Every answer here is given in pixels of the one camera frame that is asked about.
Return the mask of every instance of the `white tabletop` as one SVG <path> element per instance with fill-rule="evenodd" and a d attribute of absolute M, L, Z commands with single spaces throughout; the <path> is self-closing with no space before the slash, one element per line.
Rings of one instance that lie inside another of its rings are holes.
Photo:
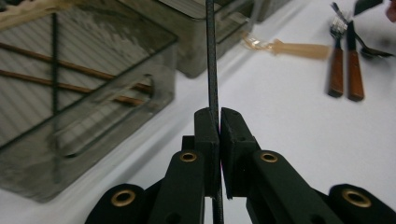
<path fill-rule="evenodd" d="M 293 0 L 257 24 L 257 37 L 332 45 L 331 0 Z M 352 11 L 352 0 L 339 1 Z M 396 24 L 386 5 L 355 18 L 367 44 L 396 53 Z M 314 189 L 328 193 L 349 183 L 396 209 L 396 61 L 361 57 L 366 97 L 355 103 L 326 94 L 329 60 L 319 61 L 235 46 L 218 60 L 219 104 L 239 111 L 263 149 L 282 154 Z M 0 223 L 83 223 L 107 189 L 120 183 L 147 188 L 161 179 L 183 135 L 193 135 L 193 113 L 207 107 L 206 75 L 177 73 L 173 103 L 121 143 L 49 203 L 0 190 Z M 206 204 L 205 223 L 211 223 Z M 224 201 L 225 223 L 250 223 L 245 199 Z"/>

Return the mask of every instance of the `white table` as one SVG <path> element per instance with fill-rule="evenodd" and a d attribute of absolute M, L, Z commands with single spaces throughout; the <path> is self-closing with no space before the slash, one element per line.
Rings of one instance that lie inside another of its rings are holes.
<path fill-rule="evenodd" d="M 332 45 L 331 0 L 294 0 L 254 28 L 263 39 Z M 338 1 L 352 10 L 352 0 Z M 396 24 L 385 5 L 355 18 L 367 44 L 396 53 Z M 326 94 L 329 61 L 274 56 L 235 46 L 218 61 L 219 104 L 239 111 L 263 149 L 281 153 L 317 190 L 349 183 L 396 209 L 396 61 L 365 60 L 366 93 L 355 103 Z M 193 135 L 193 113 L 207 106 L 206 75 L 177 73 L 177 96 L 155 118 L 49 203 L 0 190 L 0 223 L 83 223 L 109 188 L 147 188 L 162 178 L 182 135 Z M 224 201 L 225 223 L 250 223 L 245 199 Z M 211 223 L 207 199 L 205 223 Z"/>

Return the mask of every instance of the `chopstick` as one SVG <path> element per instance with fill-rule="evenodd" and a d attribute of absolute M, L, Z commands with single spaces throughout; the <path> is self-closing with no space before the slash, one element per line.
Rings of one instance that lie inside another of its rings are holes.
<path fill-rule="evenodd" d="M 14 77 L 14 78 L 17 78 L 20 80 L 31 81 L 31 82 L 41 84 L 44 86 L 52 86 L 51 80 L 47 80 L 47 79 L 40 78 L 40 77 L 30 77 L 30 76 L 26 76 L 26 75 L 19 74 L 19 73 L 4 71 L 1 69 L 0 69 L 0 75 L 4 76 L 4 77 Z M 66 83 L 60 83 L 60 82 L 58 83 L 58 88 L 67 90 L 67 91 L 74 91 L 74 92 L 78 92 L 78 93 L 92 92 L 92 90 L 88 89 L 88 88 L 78 87 L 78 86 L 74 86 L 74 85 L 70 85 L 70 84 L 66 84 Z M 138 100 L 138 99 L 130 98 L 130 97 L 126 97 L 126 96 L 118 96 L 117 98 L 115 98 L 115 101 L 117 101 L 119 103 L 134 105 L 134 106 L 142 105 L 144 103 L 144 101 L 142 101 L 142 100 Z"/>
<path fill-rule="evenodd" d="M 31 57 L 34 59 L 37 59 L 39 61 L 45 62 L 45 63 L 52 63 L 52 58 L 43 54 L 39 54 L 30 50 L 26 50 L 26 49 L 20 49 L 18 47 L 15 46 L 11 46 L 5 43 L 1 43 L 0 42 L 0 49 L 6 49 L 15 53 L 19 53 L 21 55 L 27 56 L 27 57 Z M 77 65 L 74 63 L 68 63 L 62 60 L 58 60 L 58 65 L 64 68 L 68 68 L 70 70 L 74 70 L 76 72 L 80 72 L 84 75 L 90 76 L 90 77 L 98 77 L 104 80 L 110 80 L 113 79 L 114 76 L 108 74 L 108 73 L 104 73 L 104 72 L 99 72 L 96 71 L 94 69 L 91 68 L 87 68 L 81 65 Z M 138 83 L 135 86 L 133 86 L 133 90 L 136 91 L 141 91 L 143 93 L 147 93 L 147 94 L 152 94 L 152 88 L 149 85 L 145 85 L 142 83 Z"/>

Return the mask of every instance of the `transparent container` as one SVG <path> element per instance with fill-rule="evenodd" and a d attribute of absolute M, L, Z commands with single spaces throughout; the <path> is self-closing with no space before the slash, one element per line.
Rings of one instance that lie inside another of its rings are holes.
<path fill-rule="evenodd" d="M 39 202 L 101 160 L 175 91 L 177 37 L 142 15 L 99 0 L 59 11 L 57 53 L 51 19 L 0 32 L 0 187 Z"/>
<path fill-rule="evenodd" d="M 177 69 L 197 77 L 207 68 L 205 0 L 120 0 L 179 38 Z M 217 57 L 251 31 L 262 0 L 215 1 Z"/>

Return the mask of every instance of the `metal fork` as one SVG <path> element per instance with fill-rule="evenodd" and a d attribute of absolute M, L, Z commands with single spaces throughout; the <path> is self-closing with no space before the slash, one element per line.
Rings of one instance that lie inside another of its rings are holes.
<path fill-rule="evenodd" d="M 347 29 L 345 18 L 338 15 L 332 20 L 330 34 L 334 38 L 334 50 L 332 56 L 332 66 L 330 71 L 330 82 L 328 94 L 333 97 L 340 97 L 344 93 L 344 76 L 343 76 L 343 50 L 341 47 L 341 39 Z"/>

